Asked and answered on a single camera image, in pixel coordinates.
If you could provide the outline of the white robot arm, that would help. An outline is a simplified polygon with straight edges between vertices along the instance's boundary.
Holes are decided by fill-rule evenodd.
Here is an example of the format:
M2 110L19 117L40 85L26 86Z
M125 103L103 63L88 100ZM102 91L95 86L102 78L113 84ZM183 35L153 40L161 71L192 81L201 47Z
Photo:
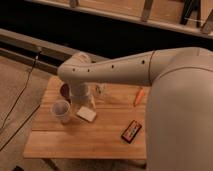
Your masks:
M212 51L153 50L96 63L80 52L57 75L75 100L88 96L88 82L148 86L147 170L213 171Z

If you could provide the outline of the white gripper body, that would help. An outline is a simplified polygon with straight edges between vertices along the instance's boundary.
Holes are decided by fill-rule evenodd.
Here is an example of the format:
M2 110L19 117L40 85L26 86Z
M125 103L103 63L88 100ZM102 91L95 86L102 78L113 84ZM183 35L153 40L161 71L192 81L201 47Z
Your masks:
M91 101L91 93L86 83L70 84L69 97L72 102L72 111L77 112L82 106L88 106Z

